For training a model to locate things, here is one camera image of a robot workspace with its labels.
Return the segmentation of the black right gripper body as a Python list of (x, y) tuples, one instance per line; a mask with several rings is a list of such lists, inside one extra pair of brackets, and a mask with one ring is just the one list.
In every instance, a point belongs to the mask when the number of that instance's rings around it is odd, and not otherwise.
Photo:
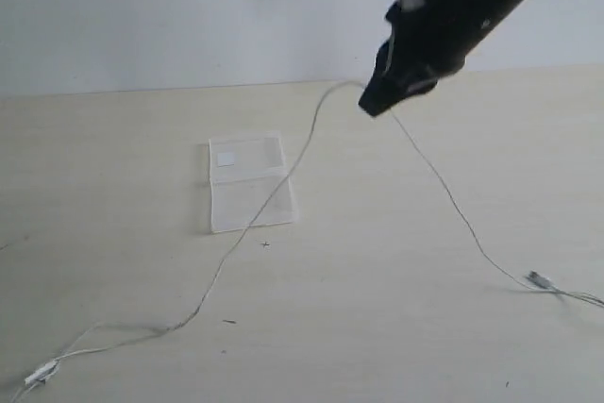
[(510, 0), (430, 0), (418, 10), (391, 10), (391, 38), (374, 75), (400, 88), (408, 77), (436, 78), (438, 84), (456, 74), (467, 55), (509, 14)]

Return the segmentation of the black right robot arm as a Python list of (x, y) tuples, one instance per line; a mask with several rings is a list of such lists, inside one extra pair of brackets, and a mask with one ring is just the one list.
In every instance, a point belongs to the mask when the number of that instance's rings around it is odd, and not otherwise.
[(359, 100), (377, 117), (458, 73), (468, 55), (524, 0), (395, 0), (385, 19), (391, 37), (379, 48)]

